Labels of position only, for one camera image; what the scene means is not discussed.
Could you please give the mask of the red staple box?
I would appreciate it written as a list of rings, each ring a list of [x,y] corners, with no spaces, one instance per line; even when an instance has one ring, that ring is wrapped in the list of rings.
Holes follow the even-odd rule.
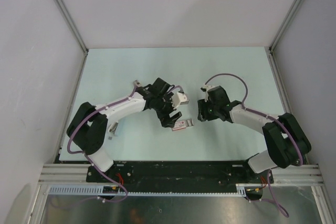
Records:
[[[179,131],[179,130],[184,130],[188,127],[192,127],[194,126],[194,122],[192,119],[186,119],[186,120],[181,120],[181,121],[177,121],[173,128],[172,131]]]

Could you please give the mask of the beige black small stapler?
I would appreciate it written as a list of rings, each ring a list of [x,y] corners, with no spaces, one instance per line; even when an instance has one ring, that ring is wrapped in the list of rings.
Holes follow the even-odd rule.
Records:
[[[144,86],[138,80],[135,80],[133,82],[133,85],[134,85],[135,92],[139,92],[144,89]]]

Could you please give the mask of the light blue white stapler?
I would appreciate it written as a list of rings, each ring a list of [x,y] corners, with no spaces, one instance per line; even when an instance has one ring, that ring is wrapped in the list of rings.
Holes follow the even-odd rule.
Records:
[[[119,122],[114,122],[108,128],[109,138],[116,136],[116,130],[118,128]]]

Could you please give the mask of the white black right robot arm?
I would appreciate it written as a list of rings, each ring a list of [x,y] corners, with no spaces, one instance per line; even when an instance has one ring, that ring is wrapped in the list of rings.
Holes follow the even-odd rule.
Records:
[[[304,164],[303,158],[311,151],[311,144],[294,115],[275,116],[247,108],[240,101],[231,101],[221,86],[204,85],[201,90],[205,98],[197,101],[199,121],[220,119],[264,136],[267,149],[247,160],[248,166],[242,169],[245,181],[254,183],[268,169]]]

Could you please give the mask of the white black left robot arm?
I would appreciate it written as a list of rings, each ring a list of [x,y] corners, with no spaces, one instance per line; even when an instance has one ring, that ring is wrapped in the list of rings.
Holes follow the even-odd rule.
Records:
[[[75,143],[79,147],[77,153],[85,155],[103,181],[110,182],[116,169],[105,139],[113,127],[126,116],[154,110],[161,126],[172,129],[182,116],[177,108],[187,103],[188,97],[181,86],[170,85],[161,78],[146,86],[135,80],[132,92],[124,98],[100,105],[85,102],[79,107],[66,130],[67,152],[74,154],[71,144]]]

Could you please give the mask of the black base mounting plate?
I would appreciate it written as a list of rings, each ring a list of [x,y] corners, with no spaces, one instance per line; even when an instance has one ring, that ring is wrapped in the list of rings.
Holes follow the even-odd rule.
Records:
[[[224,179],[231,183],[258,183],[269,175],[255,173],[247,161],[115,161],[104,174],[133,184],[143,178],[155,179]]]

